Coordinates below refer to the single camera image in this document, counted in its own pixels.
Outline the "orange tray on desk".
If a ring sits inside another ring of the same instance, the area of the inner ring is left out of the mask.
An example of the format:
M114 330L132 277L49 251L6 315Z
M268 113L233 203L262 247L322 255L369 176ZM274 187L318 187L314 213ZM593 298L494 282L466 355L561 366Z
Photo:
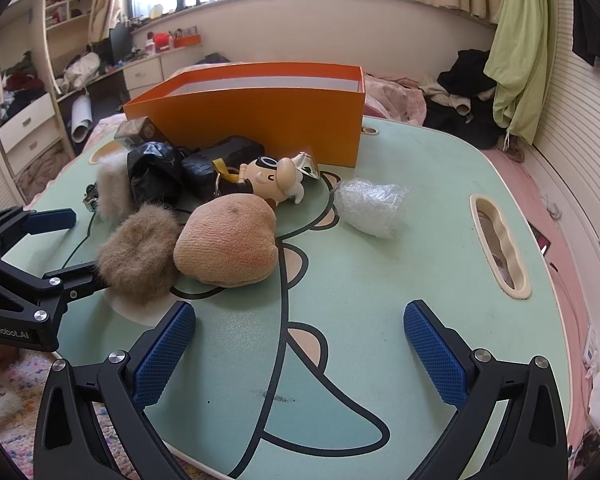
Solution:
M175 49L193 47L197 44L201 44L200 35L181 36L174 39Z

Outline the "green hanging garment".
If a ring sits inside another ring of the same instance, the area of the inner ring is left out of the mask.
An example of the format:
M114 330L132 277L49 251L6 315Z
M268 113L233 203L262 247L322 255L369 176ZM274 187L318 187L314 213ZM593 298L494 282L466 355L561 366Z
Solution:
M550 0L501 0L498 27L484 66L496 82L494 122L531 144L538 128L548 69Z

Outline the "brown furry pom-pom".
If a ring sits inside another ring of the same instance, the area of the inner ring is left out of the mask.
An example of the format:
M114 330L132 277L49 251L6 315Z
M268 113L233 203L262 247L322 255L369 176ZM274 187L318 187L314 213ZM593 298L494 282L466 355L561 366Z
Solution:
M159 299L178 279L173 252L180 234L172 211L145 204L99 247L98 274L115 292L137 304Z

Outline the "white furry pom-pom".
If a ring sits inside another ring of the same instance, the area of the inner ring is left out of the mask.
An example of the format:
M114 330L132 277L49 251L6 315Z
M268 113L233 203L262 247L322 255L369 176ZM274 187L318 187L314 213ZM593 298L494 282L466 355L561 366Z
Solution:
M122 222L135 211L128 173L128 153L102 158L96 172L97 213L102 220Z

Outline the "white drawer desk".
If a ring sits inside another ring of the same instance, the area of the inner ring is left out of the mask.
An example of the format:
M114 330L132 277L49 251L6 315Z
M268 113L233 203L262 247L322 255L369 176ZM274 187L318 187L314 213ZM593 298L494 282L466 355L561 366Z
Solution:
M194 44L146 54L108 68L94 67L84 73L73 70L68 87L61 90L57 102L68 105L80 94L85 94L93 104L105 101L124 104L165 81L181 68L201 61L203 57L202 45Z

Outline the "black leather pouch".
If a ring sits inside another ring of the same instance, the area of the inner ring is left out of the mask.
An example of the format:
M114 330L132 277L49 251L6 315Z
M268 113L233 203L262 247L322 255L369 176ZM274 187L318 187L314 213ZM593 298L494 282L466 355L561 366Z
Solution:
M181 151L166 142L146 142L129 151L126 166L137 208L145 204L178 204L184 194L182 160Z

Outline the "brown printed small box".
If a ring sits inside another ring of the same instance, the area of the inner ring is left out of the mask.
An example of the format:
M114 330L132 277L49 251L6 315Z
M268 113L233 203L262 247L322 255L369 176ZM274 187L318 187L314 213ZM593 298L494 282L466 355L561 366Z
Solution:
M114 134L114 140L132 150L147 142L166 142L168 139L148 117L140 117L122 122Z

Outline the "red object on desk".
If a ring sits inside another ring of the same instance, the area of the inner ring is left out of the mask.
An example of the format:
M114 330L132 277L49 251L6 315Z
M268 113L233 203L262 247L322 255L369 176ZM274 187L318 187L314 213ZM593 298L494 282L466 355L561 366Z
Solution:
M167 32L155 32L152 36L156 52L163 52L174 48L174 38Z

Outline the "orange cardboard box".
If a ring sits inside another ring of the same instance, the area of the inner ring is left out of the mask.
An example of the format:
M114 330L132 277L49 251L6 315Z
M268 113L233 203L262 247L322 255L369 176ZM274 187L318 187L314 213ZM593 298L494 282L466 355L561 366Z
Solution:
M353 167L365 105L361 67L310 62L195 65L124 106L166 140L208 148L229 136L275 158L309 152L319 164Z

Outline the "cartoon boy figurine keychain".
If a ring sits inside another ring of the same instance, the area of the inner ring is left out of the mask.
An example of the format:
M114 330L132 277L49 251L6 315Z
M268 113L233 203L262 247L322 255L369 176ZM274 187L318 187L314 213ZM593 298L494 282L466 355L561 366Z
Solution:
M249 164L241 164L238 169L228 168L222 158L217 158L212 167L216 172L217 196L254 194L273 208L286 200L300 204L304 197L303 179L317 180L320 177L316 162L307 152L280 159L260 156Z

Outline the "clear crumpled plastic wrap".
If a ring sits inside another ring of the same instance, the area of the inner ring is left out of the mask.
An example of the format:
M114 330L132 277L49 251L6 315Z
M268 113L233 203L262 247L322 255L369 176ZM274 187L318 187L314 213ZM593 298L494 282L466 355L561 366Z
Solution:
M340 181L332 191L339 217L358 231L390 240L403 223L408 189L364 179Z

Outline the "pile of black clothes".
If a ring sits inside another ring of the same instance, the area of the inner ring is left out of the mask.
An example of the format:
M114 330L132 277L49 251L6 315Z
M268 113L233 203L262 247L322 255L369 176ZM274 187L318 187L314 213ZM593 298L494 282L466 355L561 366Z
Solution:
M426 103L424 126L490 150L506 130L493 118L496 82L484 73L489 51L460 50L449 70L419 84Z

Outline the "pink floral duvet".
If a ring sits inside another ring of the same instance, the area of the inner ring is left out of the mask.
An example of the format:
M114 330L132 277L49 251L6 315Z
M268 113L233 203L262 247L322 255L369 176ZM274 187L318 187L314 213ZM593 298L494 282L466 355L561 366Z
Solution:
M364 84L365 115L413 126L424 124L427 105L416 81L410 78L390 80L366 74Z

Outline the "black computer monitor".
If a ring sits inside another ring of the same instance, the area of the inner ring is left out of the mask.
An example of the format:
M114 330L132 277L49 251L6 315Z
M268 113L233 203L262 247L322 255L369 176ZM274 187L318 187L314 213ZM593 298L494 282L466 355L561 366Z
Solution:
M118 23L109 31L112 60L114 64L125 61L133 50L133 39L131 27Z

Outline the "tan plush cushion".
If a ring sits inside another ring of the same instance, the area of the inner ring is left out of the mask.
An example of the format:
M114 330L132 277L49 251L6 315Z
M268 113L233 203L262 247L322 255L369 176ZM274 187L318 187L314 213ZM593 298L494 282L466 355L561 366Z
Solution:
M276 217L253 194L230 194L197 207L175 244L181 274L216 287L259 283L276 267Z

